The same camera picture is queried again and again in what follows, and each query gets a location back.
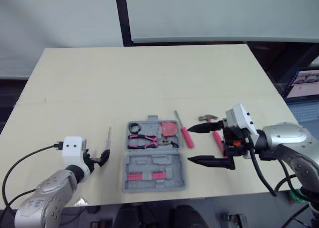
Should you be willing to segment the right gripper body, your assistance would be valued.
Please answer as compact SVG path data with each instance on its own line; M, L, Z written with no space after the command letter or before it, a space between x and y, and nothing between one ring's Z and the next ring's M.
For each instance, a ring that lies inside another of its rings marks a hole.
M243 156L250 159L249 148L251 146L250 132L247 128L228 126L227 119L223 119L223 160L231 160L232 157Z

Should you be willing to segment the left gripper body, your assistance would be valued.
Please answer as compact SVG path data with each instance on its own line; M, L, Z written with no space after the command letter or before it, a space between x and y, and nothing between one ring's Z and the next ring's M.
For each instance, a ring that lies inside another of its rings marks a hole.
M91 158L89 152L89 150L86 149L84 151L84 154L83 154L83 160L84 160L84 163L87 165L87 167L89 168L89 172L90 174L94 171L94 164L95 164L95 158Z

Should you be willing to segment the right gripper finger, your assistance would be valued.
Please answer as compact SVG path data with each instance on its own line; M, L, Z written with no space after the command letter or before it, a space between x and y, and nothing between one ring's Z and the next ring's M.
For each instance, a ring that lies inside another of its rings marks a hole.
M201 123L194 125L190 128L188 128L188 132L194 132L194 133L210 133L211 131L218 131L223 129L224 124L223 121L218 122L208 122L208 123Z
M187 159L196 164L203 165L206 167L227 168L230 170L235 169L235 164L232 157L216 158L215 156L200 155L200 156L188 157Z

